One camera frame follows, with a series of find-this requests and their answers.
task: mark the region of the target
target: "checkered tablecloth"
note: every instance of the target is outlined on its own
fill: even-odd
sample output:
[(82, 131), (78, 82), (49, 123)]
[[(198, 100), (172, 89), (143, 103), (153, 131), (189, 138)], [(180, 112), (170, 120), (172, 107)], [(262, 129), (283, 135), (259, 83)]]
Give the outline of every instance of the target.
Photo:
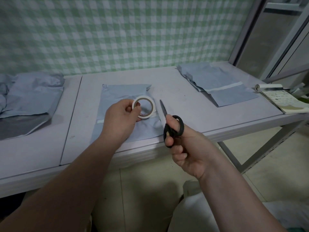
[(253, 0), (1, 0), (0, 72), (226, 61)]

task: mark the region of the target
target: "gingham fabric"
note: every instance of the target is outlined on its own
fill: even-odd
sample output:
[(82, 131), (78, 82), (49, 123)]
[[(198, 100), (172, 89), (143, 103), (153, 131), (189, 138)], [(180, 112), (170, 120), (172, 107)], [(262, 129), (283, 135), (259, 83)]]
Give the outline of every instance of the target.
[(1, 0), (0, 72), (226, 61), (253, 0)]

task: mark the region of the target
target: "glass panel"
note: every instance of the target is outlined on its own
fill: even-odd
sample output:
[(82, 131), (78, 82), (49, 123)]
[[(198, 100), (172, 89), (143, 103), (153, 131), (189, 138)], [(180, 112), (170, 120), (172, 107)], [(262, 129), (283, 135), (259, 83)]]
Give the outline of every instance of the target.
[(260, 78), (274, 54), (303, 13), (309, 0), (268, 0), (259, 16), (237, 67)]

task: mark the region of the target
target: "person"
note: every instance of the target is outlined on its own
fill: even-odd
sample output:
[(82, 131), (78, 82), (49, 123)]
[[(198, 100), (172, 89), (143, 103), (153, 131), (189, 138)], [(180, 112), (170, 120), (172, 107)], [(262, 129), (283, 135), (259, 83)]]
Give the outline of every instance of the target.
[[(0, 231), (83, 231), (113, 154), (140, 120), (141, 108), (132, 110), (132, 102), (123, 99), (109, 107), (98, 139), (0, 223)], [(179, 130), (171, 115), (166, 122)], [(185, 125), (183, 135), (175, 139), (168, 135), (165, 145), (174, 145), (175, 163), (198, 179), (221, 232), (286, 231), (203, 134)]]

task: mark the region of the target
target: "hand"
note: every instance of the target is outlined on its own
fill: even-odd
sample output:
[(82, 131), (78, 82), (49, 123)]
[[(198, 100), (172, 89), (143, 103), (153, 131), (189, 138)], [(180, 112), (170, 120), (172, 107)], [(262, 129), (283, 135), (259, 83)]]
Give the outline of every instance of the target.
[[(166, 115), (166, 123), (176, 131), (180, 124), (171, 115)], [(218, 148), (212, 144), (203, 134), (184, 125), (183, 135), (173, 139), (167, 134), (165, 145), (171, 148), (173, 160), (188, 174), (200, 179), (206, 174), (216, 154), (221, 154)]]
[(103, 129), (98, 139), (107, 140), (117, 148), (130, 136), (135, 122), (140, 121), (140, 104), (132, 110), (132, 99), (122, 99), (111, 105), (105, 114)]

